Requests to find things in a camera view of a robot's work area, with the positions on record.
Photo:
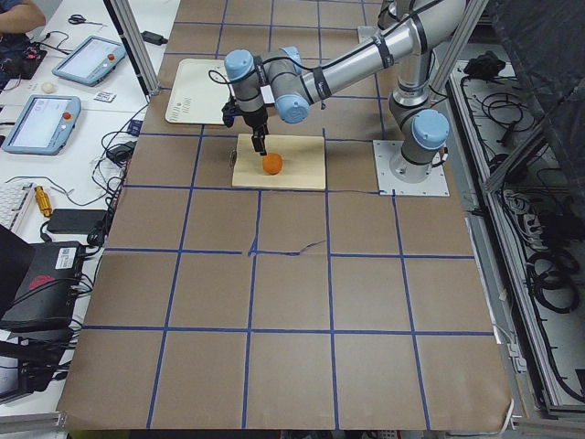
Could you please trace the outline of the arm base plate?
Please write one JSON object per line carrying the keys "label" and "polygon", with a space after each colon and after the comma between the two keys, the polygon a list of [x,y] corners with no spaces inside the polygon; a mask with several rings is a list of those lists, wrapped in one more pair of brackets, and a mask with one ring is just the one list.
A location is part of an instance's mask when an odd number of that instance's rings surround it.
{"label": "arm base plate", "polygon": [[373,141],[378,193],[397,197],[449,197],[439,155],[430,164],[413,165],[402,156],[402,144],[402,141]]}

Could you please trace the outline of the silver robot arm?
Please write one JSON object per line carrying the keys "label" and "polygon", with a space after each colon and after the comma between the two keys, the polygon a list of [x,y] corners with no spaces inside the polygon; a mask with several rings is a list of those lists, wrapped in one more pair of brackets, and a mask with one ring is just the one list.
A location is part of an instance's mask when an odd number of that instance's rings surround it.
{"label": "silver robot arm", "polygon": [[400,59],[419,61],[427,67],[430,52],[444,41],[462,21],[464,1],[416,1],[398,14],[398,2],[388,5],[393,17],[389,27],[323,65],[302,65],[295,47],[278,48],[262,55],[246,49],[231,51],[224,59],[227,84],[233,92],[222,108],[223,123],[230,127],[237,117],[252,130],[252,145],[265,155],[269,133],[267,102],[261,89],[268,86],[273,105],[286,123],[300,123],[316,102],[346,89]]}

